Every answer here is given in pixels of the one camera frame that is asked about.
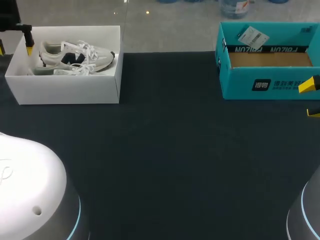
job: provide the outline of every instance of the white shoelace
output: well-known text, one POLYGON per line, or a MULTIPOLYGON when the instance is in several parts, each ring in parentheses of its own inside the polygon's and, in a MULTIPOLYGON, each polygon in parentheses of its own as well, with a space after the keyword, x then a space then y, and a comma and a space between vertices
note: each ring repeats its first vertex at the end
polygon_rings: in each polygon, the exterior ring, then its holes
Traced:
POLYGON ((74 45, 72 43, 63 41, 61 43, 61 50, 63 50, 63 48, 65 46, 69 46, 73 49, 75 49, 75 51, 78 54, 85 54, 85 59, 86 59, 86 63, 89 64, 89 59, 95 61, 98 59, 98 53, 95 50, 95 47, 90 45, 89 43, 85 42, 85 41, 78 41, 77 45, 74 45))
POLYGON ((65 75, 76 75, 76 76, 88 76, 90 72, 95 71, 95 64, 78 64, 74 63, 70 65, 71 70, 63 70, 65 75))

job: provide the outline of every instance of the dark table surface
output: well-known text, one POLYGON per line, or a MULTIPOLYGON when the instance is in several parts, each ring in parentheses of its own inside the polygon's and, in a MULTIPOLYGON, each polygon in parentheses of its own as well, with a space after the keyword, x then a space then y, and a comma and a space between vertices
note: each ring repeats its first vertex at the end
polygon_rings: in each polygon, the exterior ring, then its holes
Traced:
POLYGON ((120 104, 19 106, 0 76, 0 132, 61 158, 92 240, 286 240, 318 105, 223 100, 213 52, 125 54, 120 104))

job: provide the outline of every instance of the barcode sticker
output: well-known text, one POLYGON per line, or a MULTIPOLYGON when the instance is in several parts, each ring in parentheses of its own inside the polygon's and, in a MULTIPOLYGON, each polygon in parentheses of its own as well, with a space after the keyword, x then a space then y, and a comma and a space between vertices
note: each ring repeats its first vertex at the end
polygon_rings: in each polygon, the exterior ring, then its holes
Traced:
POLYGON ((249 47, 258 50, 263 44, 265 44, 270 37, 257 29, 249 26, 247 30, 239 37, 239 41, 248 45, 249 47))

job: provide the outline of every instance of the blue container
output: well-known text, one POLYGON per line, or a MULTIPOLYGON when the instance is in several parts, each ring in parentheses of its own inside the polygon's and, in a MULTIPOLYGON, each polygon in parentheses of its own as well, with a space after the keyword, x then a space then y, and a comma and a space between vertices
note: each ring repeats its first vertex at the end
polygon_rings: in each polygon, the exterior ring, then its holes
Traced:
POLYGON ((274 4, 284 4, 284 3, 288 2, 288 0, 269 0, 269 1, 274 4))
POLYGON ((177 0, 157 0, 157 1, 162 4, 171 4, 171 3, 175 3, 177 0))
POLYGON ((219 0, 220 10, 230 19, 241 19, 249 11, 249 0, 219 0))
POLYGON ((320 74, 319 42, 317 22, 222 22, 215 60, 223 97, 228 100, 320 100, 320 91, 299 94, 298 90, 301 83, 320 74), (259 49, 240 42, 240 34, 248 27, 267 35, 269 40, 259 49), (283 56, 307 59, 310 65, 241 66, 241 58, 244 62, 254 61, 260 60, 261 55, 278 60, 283 56))

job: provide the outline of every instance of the box label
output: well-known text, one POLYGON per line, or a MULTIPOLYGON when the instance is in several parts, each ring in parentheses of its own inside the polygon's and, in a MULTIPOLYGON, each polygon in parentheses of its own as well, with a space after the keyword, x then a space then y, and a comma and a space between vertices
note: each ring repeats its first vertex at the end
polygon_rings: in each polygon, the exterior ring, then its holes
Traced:
POLYGON ((271 79, 254 80, 252 91, 267 91, 269 89, 271 79))
POLYGON ((255 50, 258 50, 263 44, 266 43, 266 41, 269 40, 269 38, 270 37, 268 37, 264 33, 258 31, 252 26, 249 26, 238 40, 239 42, 244 43, 255 50))

